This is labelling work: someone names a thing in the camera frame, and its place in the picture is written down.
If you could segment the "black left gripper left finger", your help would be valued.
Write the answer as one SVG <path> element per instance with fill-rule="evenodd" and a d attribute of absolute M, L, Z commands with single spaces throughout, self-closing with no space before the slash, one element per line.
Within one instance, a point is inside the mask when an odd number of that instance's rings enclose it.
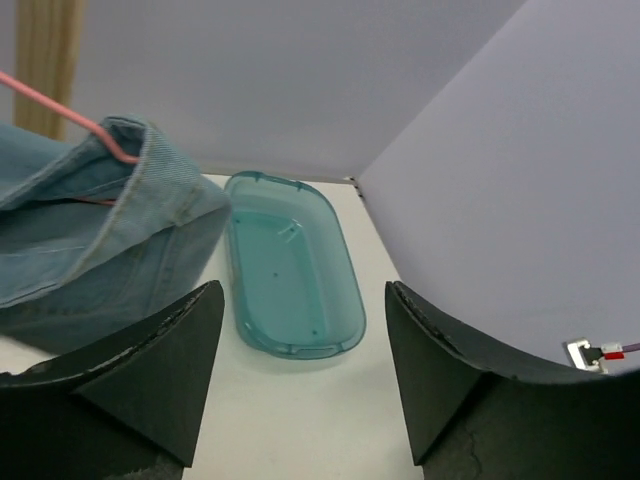
<path fill-rule="evenodd" d="M 182 478 L 224 307 L 221 284 L 210 281 L 90 345 L 2 373 L 2 478 Z"/>

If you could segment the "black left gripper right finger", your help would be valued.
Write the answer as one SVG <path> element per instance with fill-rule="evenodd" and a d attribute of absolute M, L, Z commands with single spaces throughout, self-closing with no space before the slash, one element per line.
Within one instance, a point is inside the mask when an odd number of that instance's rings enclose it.
<path fill-rule="evenodd" d="M 388 335 L 427 479 L 635 479 L 639 375 L 557 364 L 459 321 L 401 282 Z"/>

